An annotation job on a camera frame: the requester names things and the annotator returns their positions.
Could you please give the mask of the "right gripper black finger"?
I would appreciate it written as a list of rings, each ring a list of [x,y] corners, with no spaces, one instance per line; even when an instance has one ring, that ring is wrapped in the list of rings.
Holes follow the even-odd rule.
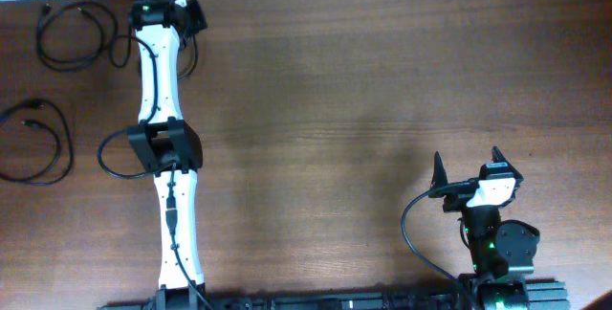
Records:
[[[437,189],[448,185],[448,176],[439,151],[434,153],[434,166],[430,188]]]
[[[492,148],[492,162],[493,163],[507,163],[507,159],[502,154],[501,150],[494,146]]]

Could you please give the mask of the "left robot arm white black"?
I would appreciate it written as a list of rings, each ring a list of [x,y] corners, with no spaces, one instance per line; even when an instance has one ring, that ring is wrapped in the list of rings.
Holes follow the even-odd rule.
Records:
[[[206,25],[195,2],[137,0],[129,22],[141,46],[142,102],[128,141],[152,174],[161,216],[158,309],[208,309],[195,232],[195,190],[202,165],[197,134],[184,121],[178,92],[181,41]]]

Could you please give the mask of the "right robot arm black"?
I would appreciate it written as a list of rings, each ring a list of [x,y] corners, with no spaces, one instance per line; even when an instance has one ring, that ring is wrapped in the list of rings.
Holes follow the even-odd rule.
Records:
[[[522,174],[492,149],[492,160],[466,181],[448,180],[441,155],[434,154],[433,198],[444,200],[444,212],[461,214],[462,239],[474,269],[459,276],[474,305],[482,309],[528,309],[525,276],[534,271],[540,233],[518,220],[503,220],[500,210],[511,204]]]

